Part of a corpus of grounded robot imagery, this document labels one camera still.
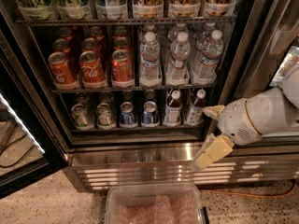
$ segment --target bottle label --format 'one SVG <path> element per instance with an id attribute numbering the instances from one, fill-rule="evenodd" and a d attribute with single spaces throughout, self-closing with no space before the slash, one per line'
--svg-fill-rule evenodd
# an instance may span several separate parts
<path id="1" fill-rule="evenodd" d="M 189 105 L 187 114 L 186 114 L 186 122 L 195 125 L 198 124 L 202 118 L 203 108 L 195 107 L 194 105 Z"/>
<path id="2" fill-rule="evenodd" d="M 180 60 L 176 59 L 176 58 L 171 54 L 171 61 L 170 61 L 170 63 L 171 63 L 173 66 L 175 66 L 176 68 L 181 69 L 181 68 L 184 68 L 184 67 L 186 66 L 186 64 L 187 64 L 187 60 L 185 60 L 185 61 L 180 61 Z"/>
<path id="3" fill-rule="evenodd" d="M 214 66 L 218 64 L 218 59 L 209 59 L 204 54 L 202 54 L 199 58 L 200 63 L 207 66 Z"/>
<path id="4" fill-rule="evenodd" d="M 159 58 L 156 61 L 148 61 L 141 56 L 141 64 L 148 69 L 154 69 L 159 66 Z"/>
<path id="5" fill-rule="evenodd" d="M 169 123 L 175 123 L 179 121 L 180 118 L 180 109 L 179 108 L 173 108 L 173 107 L 169 107 L 168 105 L 166 106 L 166 110 L 165 110 L 165 122 L 169 122 Z"/>

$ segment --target black cable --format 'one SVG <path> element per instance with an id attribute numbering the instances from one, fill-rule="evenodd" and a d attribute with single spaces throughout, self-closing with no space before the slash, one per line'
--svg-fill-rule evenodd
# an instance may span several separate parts
<path id="1" fill-rule="evenodd" d="M 10 144 L 8 144 L 3 150 L 0 151 L 0 157 L 3 155 L 3 153 L 11 146 L 15 145 L 15 144 L 18 144 L 24 137 L 26 137 L 27 135 L 23 135 L 22 137 L 16 139 L 15 141 L 11 142 Z M 8 165 L 8 166 L 5 166 L 5 165 L 1 165 L 0 164 L 0 168 L 11 168 L 13 167 L 14 165 L 18 164 L 20 161 L 22 161 L 24 158 L 26 158 L 31 152 L 32 150 L 34 149 L 34 145 L 32 145 L 25 153 L 24 155 L 22 155 L 17 161 L 15 161 L 14 163 Z"/>

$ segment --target white bottle cap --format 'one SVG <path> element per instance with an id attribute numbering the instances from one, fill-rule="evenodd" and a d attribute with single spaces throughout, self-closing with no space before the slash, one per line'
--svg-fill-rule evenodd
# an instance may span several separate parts
<path id="1" fill-rule="evenodd" d="M 173 99 L 175 99 L 175 100 L 179 99 L 179 97 L 180 97 L 180 91 L 177 91 L 177 90 L 172 91 L 171 97 Z"/>
<path id="2" fill-rule="evenodd" d="M 146 24 L 145 28 L 147 28 L 149 31 L 151 31 L 155 28 L 155 25 L 154 24 Z"/>
<path id="3" fill-rule="evenodd" d="M 206 26 L 209 26 L 209 27 L 215 26 L 215 22 L 207 22 Z"/>
<path id="4" fill-rule="evenodd" d="M 212 38 L 214 40 L 219 40 L 222 38 L 222 31 L 221 30 L 214 30 L 212 33 Z"/>
<path id="5" fill-rule="evenodd" d="M 186 24 L 185 23 L 177 23 L 178 27 L 184 27 Z"/>
<path id="6" fill-rule="evenodd" d="M 180 42 L 184 42 L 184 41 L 187 41 L 188 40 L 188 34 L 185 33 L 185 32 L 180 32 L 178 34 L 178 41 Z"/>
<path id="7" fill-rule="evenodd" d="M 203 99 L 206 97 L 206 92 L 204 90 L 199 90 L 197 93 L 196 93 L 196 96 L 200 99 Z"/>
<path id="8" fill-rule="evenodd" d="M 147 41 L 153 41 L 156 38 L 156 35 L 153 32 L 147 32 L 144 37 Z"/>

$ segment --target beverage cooler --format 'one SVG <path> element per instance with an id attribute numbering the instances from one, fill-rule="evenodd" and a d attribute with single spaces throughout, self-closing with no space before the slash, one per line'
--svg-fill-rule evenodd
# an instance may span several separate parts
<path id="1" fill-rule="evenodd" d="M 47 147 L 44 159 L 52 172 L 64 168 L 77 191 L 298 178 L 296 132 L 235 145 L 227 157 L 195 172 L 195 153 L 210 133 L 221 132 L 217 122 L 202 113 L 193 121 L 189 105 L 197 91 L 206 99 L 203 105 L 212 106 L 279 86 L 276 80 L 281 67 L 288 66 L 285 60 L 299 62 L 296 0 L 29 1 L 37 2 L 29 6 L 28 0 L 0 0 L 1 79 L 7 80 L 0 89 L 17 113 L 29 112 L 23 117 L 28 129 L 47 139 L 40 141 Z M 211 75 L 198 77 L 192 62 L 197 52 L 194 35 L 211 23 L 221 33 L 214 36 L 222 39 L 223 49 Z M 153 24 L 156 35 L 145 38 Z M 187 61 L 173 62 L 168 37 L 181 24 L 188 29 L 191 54 Z M 59 51 L 59 38 L 71 52 Z M 87 39 L 100 41 L 91 51 L 86 47 L 92 47 L 92 41 L 83 45 Z M 147 80 L 153 73 L 141 65 L 147 63 L 140 52 L 144 39 L 160 44 L 155 79 Z M 186 67 L 183 78 L 169 76 L 172 63 Z M 66 77 L 58 74 L 63 66 Z M 170 105 L 174 103 L 167 97 L 176 96 L 181 105 Z M 37 169 L 52 173 L 44 166 Z M 18 184 L 7 178 L 5 187 L 28 185 L 26 176 L 33 175 L 22 174 Z"/>

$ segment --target terrazzo floor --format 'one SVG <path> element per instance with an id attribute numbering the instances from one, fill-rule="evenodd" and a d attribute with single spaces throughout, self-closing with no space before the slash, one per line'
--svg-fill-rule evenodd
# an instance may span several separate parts
<path id="1" fill-rule="evenodd" d="M 274 195 L 287 192 L 288 180 L 213 188 L 233 192 Z M 211 224 L 299 223 L 299 188 L 283 198 L 270 200 L 200 192 Z M 97 193 L 77 193 L 62 171 L 44 178 L 0 200 L 1 224 L 89 224 L 104 223 L 106 198 Z"/>

